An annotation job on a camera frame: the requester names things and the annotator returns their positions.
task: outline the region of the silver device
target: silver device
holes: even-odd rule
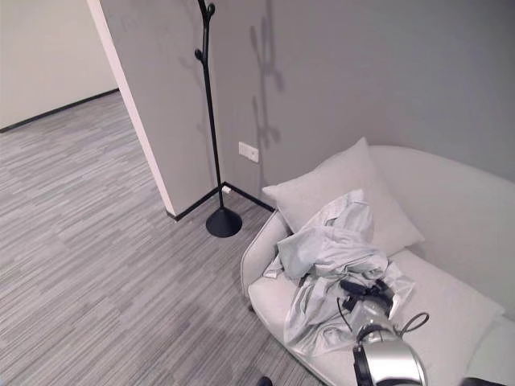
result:
[[[375,285],[367,288],[342,280],[340,286],[348,294],[342,306],[350,311],[347,317],[342,313],[342,318],[356,337],[352,352],[357,385],[427,386],[422,361],[413,348],[402,340],[402,335],[419,328],[429,319],[429,315],[418,314],[401,331],[397,331],[388,319],[393,292],[383,281],[377,280]],[[423,315],[426,318],[410,328]]]

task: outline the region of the sofa armrest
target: sofa armrest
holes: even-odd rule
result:
[[[249,285],[254,283],[277,255],[277,243],[291,234],[282,215],[275,211],[254,237],[241,258],[241,288],[249,297]]]

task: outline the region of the gray wall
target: gray wall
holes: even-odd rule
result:
[[[175,214],[213,187],[198,5],[101,0],[114,46]]]
[[[410,146],[515,180],[515,3],[219,0],[225,179],[260,187],[353,144]],[[261,151],[260,165],[237,154]]]

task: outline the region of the black coat rack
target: black coat rack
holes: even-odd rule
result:
[[[212,152],[215,155],[216,182],[218,183],[218,199],[220,207],[206,220],[206,229],[217,237],[230,237],[237,234],[241,229],[241,217],[224,206],[222,197],[222,182],[220,180],[220,165],[218,163],[218,149],[216,147],[215,118],[212,112],[211,81],[209,80],[208,49],[209,49],[209,22],[215,13],[214,4],[206,8],[204,0],[198,0],[202,21],[204,22],[204,37],[202,51],[195,50],[195,57],[202,63],[204,69],[204,83],[206,86],[206,98],[208,100],[209,124],[211,126]]]

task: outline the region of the shoe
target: shoe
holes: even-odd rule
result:
[[[262,376],[257,382],[257,386],[273,386],[272,381],[267,376]]]

